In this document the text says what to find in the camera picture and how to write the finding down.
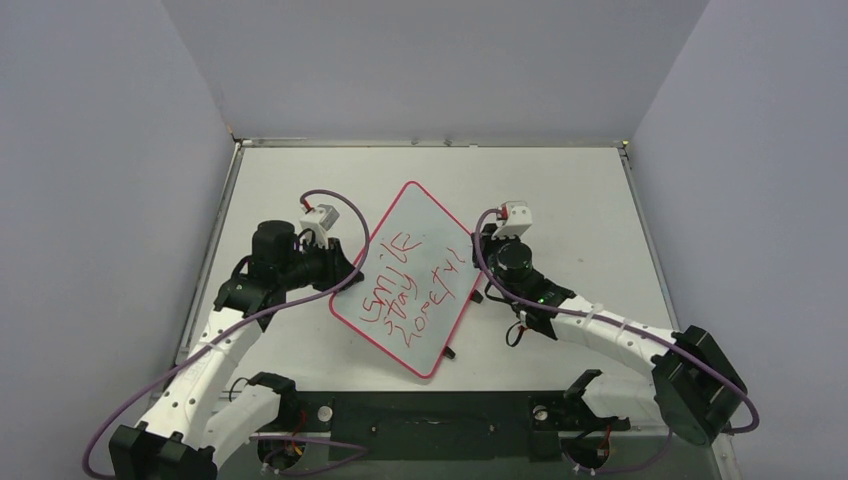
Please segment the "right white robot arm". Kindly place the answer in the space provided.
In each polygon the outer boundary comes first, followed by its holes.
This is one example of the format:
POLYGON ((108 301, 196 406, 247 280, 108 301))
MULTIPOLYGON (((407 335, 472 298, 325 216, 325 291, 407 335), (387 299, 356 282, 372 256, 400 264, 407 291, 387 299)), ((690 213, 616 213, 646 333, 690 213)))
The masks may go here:
POLYGON ((723 434, 755 431, 761 414, 713 336, 695 325, 658 328, 616 315, 558 285, 533 264, 532 249, 502 226, 480 222, 471 233, 473 264, 510 307, 521 331, 581 345, 618 362, 638 379, 608 380, 598 373, 573 387, 566 418, 588 427, 599 418, 662 423, 701 447, 723 434))

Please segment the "pink framed whiteboard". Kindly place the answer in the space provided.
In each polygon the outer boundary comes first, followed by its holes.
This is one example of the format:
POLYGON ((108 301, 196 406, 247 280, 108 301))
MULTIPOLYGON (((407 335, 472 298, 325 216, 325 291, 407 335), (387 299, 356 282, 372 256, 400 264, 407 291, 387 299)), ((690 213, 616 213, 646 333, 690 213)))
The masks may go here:
POLYGON ((412 374, 432 377, 480 276, 469 229, 409 181, 364 260, 363 281, 332 295, 330 312, 412 374))

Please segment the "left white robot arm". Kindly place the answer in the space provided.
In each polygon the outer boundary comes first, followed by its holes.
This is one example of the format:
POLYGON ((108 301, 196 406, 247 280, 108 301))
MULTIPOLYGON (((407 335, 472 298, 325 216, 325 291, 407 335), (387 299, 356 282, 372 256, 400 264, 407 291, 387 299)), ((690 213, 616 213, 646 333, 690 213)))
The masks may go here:
POLYGON ((345 257, 329 220, 310 215, 294 226, 260 223, 249 255, 220 287, 201 338, 167 375, 168 386, 134 426, 109 440, 117 479, 214 479, 226 460, 259 428, 291 427, 298 402, 293 381, 261 372, 245 393, 217 409, 219 395, 288 292, 305 287, 322 297, 363 280, 345 257))

